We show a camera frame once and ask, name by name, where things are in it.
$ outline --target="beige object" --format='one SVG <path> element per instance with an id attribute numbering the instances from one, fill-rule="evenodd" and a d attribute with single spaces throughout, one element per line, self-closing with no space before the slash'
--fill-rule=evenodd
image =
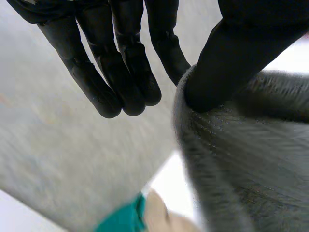
<path id="1" fill-rule="evenodd" d="M 147 232 L 200 231 L 188 218 L 169 212 L 155 191 L 151 191 L 147 196 L 144 223 L 147 226 Z"/>

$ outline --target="gray knit cloth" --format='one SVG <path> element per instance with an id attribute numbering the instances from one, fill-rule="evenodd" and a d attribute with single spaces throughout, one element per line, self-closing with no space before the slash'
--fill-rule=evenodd
<path id="1" fill-rule="evenodd" d="M 309 80 L 261 72 L 198 114 L 178 85 L 174 128 L 210 232 L 309 232 Z"/>

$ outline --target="green cloth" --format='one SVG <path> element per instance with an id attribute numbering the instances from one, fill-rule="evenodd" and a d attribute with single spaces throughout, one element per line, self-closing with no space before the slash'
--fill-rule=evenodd
<path id="1" fill-rule="evenodd" d="M 142 232 L 146 199 L 140 194 L 133 202 L 121 207 L 105 219 L 94 232 Z"/>

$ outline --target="fingertip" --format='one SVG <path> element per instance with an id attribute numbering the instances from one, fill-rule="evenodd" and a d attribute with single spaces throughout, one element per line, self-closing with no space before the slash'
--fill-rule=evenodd
<path id="1" fill-rule="evenodd" d="M 110 119 L 117 117 L 121 113 L 121 104 L 116 96 L 111 93 L 105 93 L 98 97 L 99 105 L 95 106 L 100 115 Z"/>
<path id="2" fill-rule="evenodd" d="M 144 112 L 146 108 L 142 98 L 136 98 L 133 103 L 127 102 L 123 106 L 124 112 L 129 116 L 138 116 Z"/>
<path id="3" fill-rule="evenodd" d="M 157 105 L 162 98 L 160 87 L 152 72 L 145 72 L 135 77 L 140 91 L 145 98 L 146 106 Z"/>

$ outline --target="robotic hand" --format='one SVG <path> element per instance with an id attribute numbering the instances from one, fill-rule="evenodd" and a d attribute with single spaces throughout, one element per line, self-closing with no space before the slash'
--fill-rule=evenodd
<path id="1" fill-rule="evenodd" d="M 159 103 L 161 91 L 140 41 L 143 0 L 7 1 L 26 21 L 39 26 L 103 117 L 116 117 L 122 109 L 136 116 L 145 106 Z M 190 67 L 173 33 L 178 0 L 145 0 L 145 4 L 152 44 L 167 74 L 177 84 Z M 109 86 L 85 52 L 76 20 Z"/>
<path id="2" fill-rule="evenodd" d="M 196 112 L 224 103 L 309 30 L 309 1 L 218 0 L 223 19 L 213 29 L 188 80 Z"/>

